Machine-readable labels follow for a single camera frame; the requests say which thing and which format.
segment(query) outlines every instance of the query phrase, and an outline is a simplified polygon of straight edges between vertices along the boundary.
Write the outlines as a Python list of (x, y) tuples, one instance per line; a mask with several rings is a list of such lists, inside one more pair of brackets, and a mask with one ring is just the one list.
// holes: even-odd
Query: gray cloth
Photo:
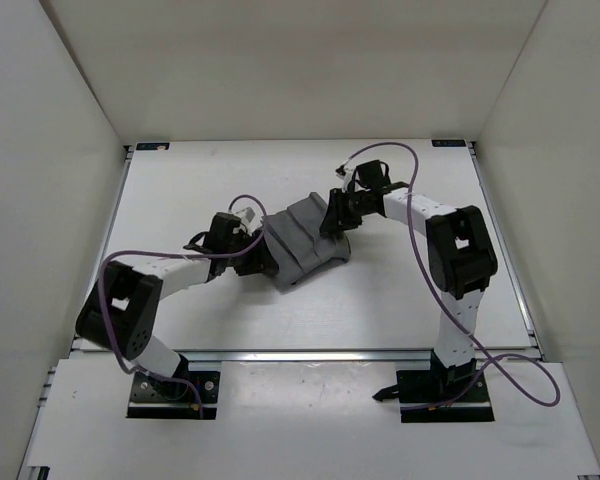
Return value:
[(327, 204), (315, 192), (286, 210), (267, 216), (264, 239), (269, 252), (278, 263), (279, 271), (273, 282), (285, 289), (317, 269), (346, 263), (351, 256), (349, 240), (320, 236), (320, 224)]

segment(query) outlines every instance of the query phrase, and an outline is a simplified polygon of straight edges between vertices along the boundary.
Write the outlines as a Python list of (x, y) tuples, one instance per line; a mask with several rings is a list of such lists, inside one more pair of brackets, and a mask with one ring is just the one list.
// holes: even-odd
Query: black mounting plate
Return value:
[[(473, 387), (451, 406), (434, 410), (406, 410), (405, 404), (418, 405), (444, 400), (444, 398), (440, 398), (434, 383), (428, 382), (427, 377), (430, 376), (430, 370), (399, 370), (397, 372), (402, 423), (462, 423), (493, 422), (495, 420), (484, 374), (480, 375)], [(419, 385), (419, 388), (414, 389), (413, 385)], [(447, 395), (446, 398), (453, 398), (454, 393), (448, 392)]]
[[(217, 414), (215, 405), (218, 403), (220, 392), (220, 372), (218, 371), (189, 371), (189, 377), (198, 387), (204, 406), (202, 420), (215, 420)], [(127, 418), (160, 418), (180, 420), (200, 420), (200, 411), (195, 403), (193, 393), (187, 393), (176, 401), (167, 400), (158, 394), (142, 374), (133, 376)]]

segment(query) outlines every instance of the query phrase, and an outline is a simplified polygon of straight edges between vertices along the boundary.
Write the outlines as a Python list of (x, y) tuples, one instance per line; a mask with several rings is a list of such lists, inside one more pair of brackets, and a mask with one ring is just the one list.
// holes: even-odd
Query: purple cable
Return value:
[[(413, 160), (414, 160), (413, 174), (411, 175), (411, 181), (409, 182), (409, 187), (407, 189), (407, 192), (408, 192), (408, 197), (407, 197), (407, 223), (409, 224), (408, 225), (408, 227), (409, 227), (409, 239), (411, 240), (411, 247), (413, 248), (413, 253), (414, 253), (415, 257), (416, 257), (416, 262), (418, 263), (418, 267), (420, 269), (420, 272), (422, 273), (422, 276), (424, 277), (424, 280), (427, 283), (427, 286), (429, 287), (429, 291), (433, 295), (433, 298), (438, 303), (438, 305), (440, 306), (440, 308), (442, 309), (442, 311), (444, 312), (444, 314), (447, 316), (447, 318), (449, 318), (449, 320), (451, 321), (451, 323), (453, 323), (458, 328), (458, 330), (460, 330), (462, 333), (464, 333), (466, 336), (468, 336), (469, 339), (475, 344), (475, 346), (478, 347), (478, 350), (480, 350), (484, 354), (484, 356), (487, 358), (487, 361), (482, 365), (482, 368), (480, 368), (480, 370), (478, 370), (478, 372), (474, 375), (474, 377), (471, 380), (471, 382), (469, 382), (469, 384), (465, 387), (465, 389), (462, 392), (460, 392), (460, 394), (456, 395), (451, 400), (446, 400), (444, 402), (430, 403), (430, 404), (425, 404), (425, 405), (415, 405), (415, 406), (412, 406), (412, 407), (406, 407), (406, 408), (404, 408), (404, 410), (420, 410), (420, 409), (425, 409), (425, 408), (436, 408), (436, 407), (442, 407), (442, 406), (446, 406), (446, 405), (451, 405), (452, 403), (454, 403), (457, 400), (459, 400), (465, 393), (467, 393), (469, 391), (469, 389), (473, 386), (473, 384), (478, 381), (478, 378), (480, 377), (480, 375), (491, 364), (495, 365), (496, 368), (498, 370), (500, 370), (500, 372), (502, 373), (502, 375), (504, 375), (504, 377), (507, 380), (509, 380), (509, 382), (511, 382), (511, 384), (516, 389), (518, 389), (518, 391), (520, 393), (522, 393), (525, 397), (527, 397), (529, 400), (531, 400), (532, 402), (534, 402), (534, 403), (536, 403), (538, 405), (541, 405), (543, 407), (555, 407), (556, 405), (558, 405), (560, 403), (561, 393), (560, 393), (560, 387), (558, 386), (558, 382), (556, 382), (556, 379), (553, 378), (553, 375), (551, 375), (551, 372), (549, 372), (549, 370), (547, 370), (542, 364), (538, 363), (533, 358), (527, 357), (526, 355), (521, 355), (519, 353), (503, 353), (503, 354), (496, 355), (496, 356), (491, 355), (491, 353), (489, 353), (489, 351), (486, 349), (486, 347), (475, 337), (475, 335), (473, 335), (472, 333), (470, 333), (469, 330), (467, 330), (464, 327), (464, 325), (462, 325), (455, 318), (455, 316), (449, 311), (449, 309), (442, 302), (442, 299), (440, 298), (440, 295), (438, 295), (438, 291), (437, 291), (435, 285), (433, 284), (433, 281), (429, 277), (429, 274), (427, 273), (427, 268), (425, 267), (424, 262), (422, 260), (422, 256), (420, 255), (420, 250), (418, 249), (418, 244), (416, 242), (415, 230), (413, 228), (413, 214), (411, 212), (411, 203), (412, 203), (412, 197), (413, 197), (412, 193), (413, 193), (413, 186), (414, 186), (414, 184), (416, 182), (416, 177), (418, 176), (418, 169), (420, 167), (420, 159), (418, 158), (418, 154), (416, 153), (416, 151), (413, 148), (411, 148), (409, 145), (405, 144), (405, 143), (400, 143), (400, 142), (379, 142), (379, 143), (374, 143), (372, 145), (368, 145), (368, 146), (366, 146), (366, 147), (358, 150), (357, 152), (355, 152), (353, 155), (351, 155), (349, 157), (349, 160), (353, 160), (355, 157), (357, 157), (358, 155), (360, 155), (363, 152), (366, 152), (367, 150), (370, 150), (370, 149), (376, 148), (376, 147), (382, 147), (382, 146), (385, 146), (385, 145), (393, 145), (393, 146), (396, 146), (396, 147), (406, 148), (407, 150), (409, 150), (409, 152), (411, 152), (411, 155), (413, 155)], [(502, 365), (500, 365), (500, 361), (504, 360), (507, 357), (517, 358), (519, 360), (525, 360), (525, 361), (531, 362), (533, 365), (535, 365), (540, 370), (542, 370), (542, 372), (547, 376), (547, 378), (549, 378), (549, 381), (551, 382), (551, 384), (553, 385), (553, 388), (555, 389), (555, 392), (556, 392), (555, 399), (552, 400), (551, 402), (546, 402), (544, 400), (541, 400), (541, 399), (533, 396), (531, 393), (529, 393), (522, 385), (520, 385), (511, 376), (511, 374), (509, 372), (507, 372), (504, 369), (504, 367)]]
[(115, 331), (113, 330), (113, 322), (111, 321), (111, 315), (109, 314), (109, 309), (107, 308), (107, 296), (104, 291), (104, 281), (102, 279), (104, 278), (104, 272), (105, 272), (107, 266), (109, 265), (109, 263), (111, 263), (114, 259), (116, 259), (118, 257), (122, 257), (122, 256), (126, 256), (126, 255), (138, 255), (138, 256), (143, 256), (143, 257), (154, 257), (154, 258), (174, 258), (174, 259), (186, 258), (189, 260), (199, 260), (199, 259), (206, 258), (209, 260), (214, 260), (214, 259), (235, 258), (235, 257), (240, 257), (242, 255), (249, 253), (264, 238), (264, 234), (267, 229), (267, 210), (264, 208), (264, 205), (262, 204), (262, 202), (260, 200), (258, 200), (256, 197), (254, 197), (252, 195), (244, 194), (244, 195), (238, 195), (236, 198), (234, 198), (231, 201), (231, 203), (229, 204), (229, 211), (231, 211), (231, 209), (233, 208), (233, 206), (236, 204), (236, 202), (238, 200), (241, 200), (243, 198), (246, 198), (248, 200), (255, 202), (258, 205), (258, 207), (260, 208), (260, 210), (262, 211), (262, 231), (260, 232), (258, 237), (253, 242), (251, 242), (251, 244), (249, 244), (249, 246), (240, 250), (239, 252), (221, 253), (221, 254), (204, 254), (204, 253), (180, 254), (180, 253), (148, 252), (148, 251), (144, 251), (144, 250), (120, 250), (119, 252), (114, 252), (111, 255), (107, 256), (102, 261), (102, 265), (100, 266), (100, 270), (98, 272), (98, 280), (97, 280), (98, 300), (100, 302), (100, 310), (102, 312), (102, 319), (104, 321), (105, 330), (107, 331), (107, 338), (109, 339), (109, 344), (111, 345), (111, 351), (113, 352), (114, 356), (116, 357), (116, 360), (118, 361), (118, 365), (120, 365), (120, 368), (122, 369), (122, 371), (124, 373), (126, 373), (127, 375), (131, 375), (136, 372), (141, 372), (141, 373), (144, 373), (145, 375), (149, 375), (161, 382), (173, 382), (173, 383), (180, 383), (180, 384), (186, 385), (187, 387), (189, 387), (191, 389), (191, 391), (193, 391), (193, 394), (196, 397), (196, 403), (198, 404), (198, 406), (200, 408), (200, 418), (203, 418), (202, 399), (200, 398), (200, 393), (198, 392), (198, 389), (189, 380), (184, 380), (182, 378), (164, 377), (157, 373), (149, 372), (149, 371), (145, 370), (144, 368), (141, 368), (138, 366), (129, 368), (124, 363), (124, 358), (122, 357), (122, 352), (120, 351), (120, 347), (118, 346), (118, 340), (116, 339), (116, 334), (115, 334)]

